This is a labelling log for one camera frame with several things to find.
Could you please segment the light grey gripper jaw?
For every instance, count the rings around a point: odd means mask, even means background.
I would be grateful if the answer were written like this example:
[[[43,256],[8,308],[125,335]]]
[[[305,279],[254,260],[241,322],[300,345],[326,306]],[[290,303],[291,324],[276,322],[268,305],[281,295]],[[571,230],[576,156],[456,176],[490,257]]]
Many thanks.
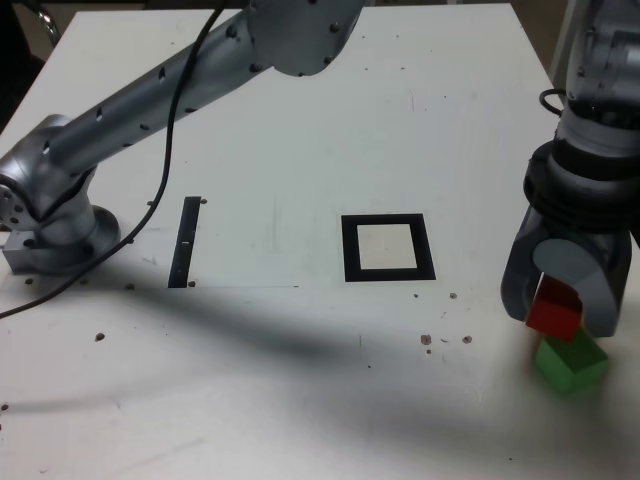
[[[534,249],[533,262],[578,294],[585,328],[591,336],[605,338],[617,330],[631,254],[628,233],[607,236],[602,245],[547,239]]]

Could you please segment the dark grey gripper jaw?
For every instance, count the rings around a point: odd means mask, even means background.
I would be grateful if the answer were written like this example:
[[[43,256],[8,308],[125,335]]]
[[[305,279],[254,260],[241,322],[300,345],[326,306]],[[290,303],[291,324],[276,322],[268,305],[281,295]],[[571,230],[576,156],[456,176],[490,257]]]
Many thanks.
[[[537,245],[544,240],[542,217],[529,207],[514,239],[501,281],[501,300],[506,313],[524,322],[541,276],[533,262]]]

